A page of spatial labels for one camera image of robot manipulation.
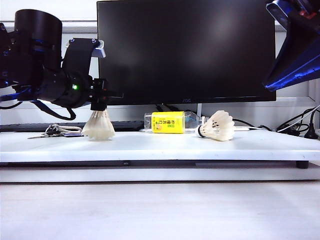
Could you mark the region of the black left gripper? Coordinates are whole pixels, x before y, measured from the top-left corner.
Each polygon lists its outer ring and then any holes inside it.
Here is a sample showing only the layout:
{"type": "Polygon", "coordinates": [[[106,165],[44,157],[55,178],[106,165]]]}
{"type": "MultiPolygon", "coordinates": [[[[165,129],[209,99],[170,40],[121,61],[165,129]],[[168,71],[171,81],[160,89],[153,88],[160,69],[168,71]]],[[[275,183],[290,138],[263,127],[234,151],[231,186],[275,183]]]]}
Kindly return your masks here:
{"type": "Polygon", "coordinates": [[[66,74],[64,93],[53,103],[64,108],[79,108],[90,104],[92,111],[105,111],[109,99],[123,99],[124,94],[109,89],[105,78],[84,76],[79,72],[66,74]]]}

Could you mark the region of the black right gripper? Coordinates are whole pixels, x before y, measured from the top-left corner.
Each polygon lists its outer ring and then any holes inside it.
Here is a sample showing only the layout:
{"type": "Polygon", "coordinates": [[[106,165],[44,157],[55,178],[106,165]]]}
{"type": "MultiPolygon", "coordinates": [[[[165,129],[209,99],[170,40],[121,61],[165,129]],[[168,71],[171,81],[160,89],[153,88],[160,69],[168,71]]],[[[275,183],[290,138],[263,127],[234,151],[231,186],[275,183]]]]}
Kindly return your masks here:
{"type": "Polygon", "coordinates": [[[320,77],[320,1],[287,0],[292,10],[275,64],[263,86],[276,91],[320,77]]]}

